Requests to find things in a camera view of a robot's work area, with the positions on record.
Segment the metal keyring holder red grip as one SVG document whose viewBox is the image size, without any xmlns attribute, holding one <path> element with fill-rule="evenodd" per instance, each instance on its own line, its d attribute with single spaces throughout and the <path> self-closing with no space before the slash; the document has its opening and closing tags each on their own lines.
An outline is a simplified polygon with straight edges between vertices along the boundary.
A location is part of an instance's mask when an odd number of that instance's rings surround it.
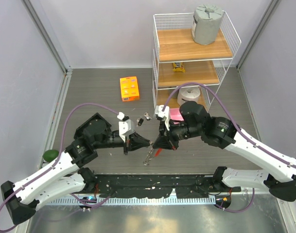
<svg viewBox="0 0 296 233">
<path fill-rule="evenodd" d="M 150 161 L 154 158 L 154 157 L 157 157 L 160 153 L 162 152 L 162 149 L 154 149 L 153 148 L 153 142 L 150 143 L 150 150 L 149 152 L 147 153 L 144 161 L 143 161 L 143 164 L 145 166 L 148 166 Z"/>
</svg>

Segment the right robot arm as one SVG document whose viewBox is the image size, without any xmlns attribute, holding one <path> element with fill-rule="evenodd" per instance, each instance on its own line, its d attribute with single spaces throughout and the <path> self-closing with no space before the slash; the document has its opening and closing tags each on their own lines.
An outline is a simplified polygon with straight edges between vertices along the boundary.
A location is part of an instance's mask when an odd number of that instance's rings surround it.
<svg viewBox="0 0 296 233">
<path fill-rule="evenodd" d="M 182 121 L 174 121 L 168 106 L 156 106 L 155 118 L 160 125 L 154 149 L 176 150 L 181 140 L 200 137 L 209 146 L 230 151 L 259 166 L 257 170 L 217 167 L 212 178 L 215 190 L 249 187 L 268 191 L 284 201 L 296 200 L 296 158 L 261 143 L 225 117 L 210 116 L 195 101 L 182 104 L 179 112 Z"/>
</svg>

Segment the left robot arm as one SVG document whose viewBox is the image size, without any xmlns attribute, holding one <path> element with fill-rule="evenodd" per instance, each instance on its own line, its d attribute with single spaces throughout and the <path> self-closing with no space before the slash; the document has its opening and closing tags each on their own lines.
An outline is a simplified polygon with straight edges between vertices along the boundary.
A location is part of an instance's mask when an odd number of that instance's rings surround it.
<svg viewBox="0 0 296 233">
<path fill-rule="evenodd" d="M 27 221 L 58 197 L 93 192 L 96 178 L 85 165 L 98 156 L 97 149 L 123 148 L 128 153 L 148 146 L 150 141 L 135 131 L 131 120 L 120 121 L 118 130 L 112 131 L 111 124 L 94 115 L 76 129 L 74 141 L 57 158 L 19 182 L 6 181 L 0 186 L 12 223 Z"/>
</svg>

